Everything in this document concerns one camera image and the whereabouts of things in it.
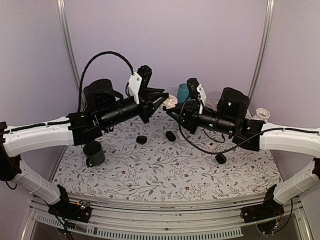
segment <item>white object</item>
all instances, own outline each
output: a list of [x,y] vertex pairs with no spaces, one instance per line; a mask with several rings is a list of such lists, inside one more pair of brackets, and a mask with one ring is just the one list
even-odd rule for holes
[[[199,84],[199,86],[196,88],[196,90],[200,95],[199,98],[202,101],[203,105],[206,105],[207,95],[205,93],[204,86],[202,84]],[[200,109],[199,109],[199,114],[200,115],[202,114],[203,110],[204,110],[204,107],[202,106],[202,104],[200,104]]]
[[311,161],[304,167],[304,169],[296,173],[294,176],[277,184],[273,192],[273,199],[278,204],[282,205],[309,188],[320,184],[319,177],[312,173],[314,168],[315,162]]
[[139,89],[140,89],[141,82],[142,82],[142,77],[137,72],[134,72],[130,76],[128,81],[129,94],[133,96],[133,99],[137,105],[139,104]]
[[264,109],[264,108],[261,108],[261,107],[258,107],[256,110],[255,110],[255,115],[253,116],[252,119],[254,120],[263,120],[265,121],[266,123],[268,122],[268,119],[270,118],[271,114],[268,110]]
[[214,141],[209,140],[206,142],[205,147],[210,152],[215,150],[218,147],[218,145]]
[[178,130],[178,132],[176,133],[178,138],[181,140],[181,141],[184,141],[185,138],[181,135],[180,131]]
[[52,205],[60,200],[60,190],[56,184],[53,184],[33,171],[25,161],[19,163],[21,174],[17,174],[12,183],[18,184],[27,189],[30,194],[35,194]]
[[[272,123],[266,123],[262,131],[273,128],[288,128]],[[320,128],[301,128],[293,127],[299,130],[320,132]],[[261,150],[282,150],[293,153],[301,153],[320,158],[320,135],[291,131],[291,130],[273,130],[265,132],[260,136]]]
[[[285,129],[287,127],[266,123],[263,125],[262,131],[271,128]],[[320,131],[320,128],[294,128],[306,131]],[[292,130],[269,131],[260,136],[260,149],[283,150],[320,158],[320,135]],[[314,168],[315,162],[311,161],[304,169],[296,173],[290,179],[277,184],[273,192],[273,199],[282,205],[309,188],[320,184],[319,177],[312,173]]]
[[172,109],[176,106],[177,103],[178,99],[175,96],[169,94],[169,97],[163,103],[161,103],[160,109],[164,110],[163,107],[165,107],[165,109]]
[[[64,122],[69,118],[63,116],[49,122]],[[4,149],[9,157],[53,146],[69,146],[74,144],[72,131],[68,129],[70,123],[60,125],[38,126],[30,129],[13,131],[4,134]],[[8,126],[6,130],[17,128]]]

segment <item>wire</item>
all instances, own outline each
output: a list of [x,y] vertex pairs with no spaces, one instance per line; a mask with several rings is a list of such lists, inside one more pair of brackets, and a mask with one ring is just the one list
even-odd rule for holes
[[128,98],[130,98],[131,95],[130,95],[130,93],[129,93],[128,87],[129,87],[129,82],[127,82],[126,85],[125,85],[125,95],[126,95]]
[[53,215],[55,216],[55,218],[59,221],[59,223],[63,226],[64,229],[64,234],[65,236],[69,239],[69,240],[75,240],[74,237],[71,235],[71,232],[67,229],[66,224],[63,223],[58,216],[56,215],[55,211],[52,210],[51,206],[45,201],[45,204],[48,206],[48,208],[51,210],[51,212],[53,213]]
[[204,104],[204,102],[203,102],[202,100],[200,100],[200,103],[201,103],[202,107],[203,107],[204,109],[206,109],[207,111],[212,112],[212,113],[215,112],[213,109],[205,106],[205,104]]
[[274,233],[278,233],[278,232],[280,232],[281,230],[283,230],[283,229],[288,225],[288,223],[289,223],[289,221],[290,221],[290,219],[291,219],[292,212],[293,212],[293,210],[294,210],[294,202],[292,201],[292,198],[291,198],[290,200],[291,200],[291,210],[290,210],[289,217],[288,217],[288,219],[286,220],[285,224],[282,226],[282,228],[275,230]]
[[205,131],[205,128],[203,129],[203,132],[204,132],[204,134],[205,134],[209,139],[215,141],[216,143],[223,144],[223,143],[226,141],[226,138],[225,138],[225,136],[224,136],[223,133],[221,134],[221,137],[223,138],[223,141],[219,141],[219,140],[216,140],[216,139],[210,137],[209,134]]
[[7,181],[5,181],[5,184],[6,184],[6,185],[8,186],[8,188],[10,188],[11,190],[16,190],[16,188],[17,188],[17,184],[15,184],[14,187],[10,186]]
[[114,51],[103,51],[103,52],[100,52],[96,55],[94,55],[88,62],[87,64],[85,65],[84,69],[83,69],[83,72],[81,74],[81,78],[80,78],[80,84],[79,84],[79,96],[78,96],[78,109],[77,109],[77,113],[79,114],[80,113],[80,110],[81,110],[81,96],[82,96],[82,86],[83,86],[83,83],[84,83],[84,78],[85,78],[85,74],[87,72],[87,69],[88,67],[90,66],[90,64],[98,57],[102,56],[102,55],[107,55],[107,54],[111,54],[111,55],[115,55],[119,58],[121,58],[130,68],[130,71],[131,71],[131,75],[134,74],[134,68],[132,67],[131,63],[124,57],[122,56],[121,54],[117,53],[117,52],[114,52]]
[[241,146],[242,144],[250,141],[251,139],[259,136],[259,135],[262,135],[266,132],[271,132],[271,131],[276,131],[276,130],[282,130],[282,131],[285,131],[285,130],[289,130],[289,131],[295,131],[295,132],[302,132],[302,133],[308,133],[308,134],[319,134],[318,131],[309,131],[309,130],[302,130],[302,129],[297,129],[297,128],[291,128],[291,127],[274,127],[274,128],[269,128],[269,129],[266,129],[266,130],[263,130],[263,131],[260,131],[258,132],[257,134],[247,138],[246,140],[240,142],[239,144],[229,148],[229,149],[226,149],[224,151],[220,151],[220,152],[211,152],[211,151],[207,151],[207,150],[204,150],[200,147],[198,147],[197,145],[195,145],[193,142],[191,142],[186,136],[185,134],[182,132],[182,129],[181,129],[181,120],[182,120],[182,114],[183,114],[183,110],[185,108],[185,105],[187,103],[187,101],[189,100],[190,98],[190,95],[188,95],[188,97],[184,100],[183,102],[183,105],[182,105],[182,108],[180,110],[180,114],[179,114],[179,119],[178,119],[178,128],[179,128],[179,131],[182,135],[182,137],[189,143],[191,144],[194,148],[198,149],[199,151],[203,152],[203,153],[206,153],[206,154],[210,154],[210,155],[218,155],[218,154],[225,154],[227,152],[230,152],[232,151],[233,149],[236,149],[237,147]]

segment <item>small black object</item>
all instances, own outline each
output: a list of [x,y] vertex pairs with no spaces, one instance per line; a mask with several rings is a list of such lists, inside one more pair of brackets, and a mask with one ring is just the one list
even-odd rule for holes
[[176,136],[172,131],[167,131],[165,136],[170,142],[174,142],[176,140]]
[[223,154],[217,154],[217,155],[215,156],[215,160],[218,162],[218,164],[224,164],[224,163],[226,163],[227,158],[226,158],[226,156],[223,155]]
[[146,136],[137,136],[135,140],[138,144],[145,144],[147,142],[147,137]]

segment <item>lavender backdrop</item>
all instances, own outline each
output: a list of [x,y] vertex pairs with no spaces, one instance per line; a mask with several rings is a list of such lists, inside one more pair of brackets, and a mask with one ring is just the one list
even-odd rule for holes
[[[67,20],[78,70],[95,54],[117,51],[135,70],[149,65],[150,86],[173,95],[197,77],[210,98],[224,87],[247,93],[252,80],[266,0],[68,0]],[[110,78],[118,91],[130,72],[115,56],[98,58],[85,83]]]
[[[57,3],[0,0],[0,121],[27,125],[76,110],[77,91],[63,42]],[[47,178],[60,147],[23,154]],[[0,239],[21,238],[32,196],[0,182]]]
[[[266,108],[275,124],[320,126],[320,4],[310,1],[276,1],[271,32],[251,109]],[[274,152],[286,180],[312,157]],[[320,186],[301,194],[314,239],[320,239]]]

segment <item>floral pattern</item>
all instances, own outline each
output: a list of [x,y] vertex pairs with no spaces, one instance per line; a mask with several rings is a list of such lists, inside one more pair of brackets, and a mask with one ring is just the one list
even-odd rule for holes
[[[120,123],[113,132],[97,139],[106,156],[103,164],[87,167],[83,147],[69,146],[53,181],[74,194],[137,201],[233,198],[265,193],[281,181],[270,151],[236,148],[225,154],[225,164],[218,164],[214,155],[178,137],[168,141],[166,131],[176,134],[178,124],[162,111],[157,111],[148,124],[139,117]],[[221,138],[219,133],[208,133]],[[147,143],[136,143],[138,135],[146,136]],[[209,140],[200,128],[195,135],[186,135],[202,148]],[[227,139],[218,143],[216,151],[232,146]]]

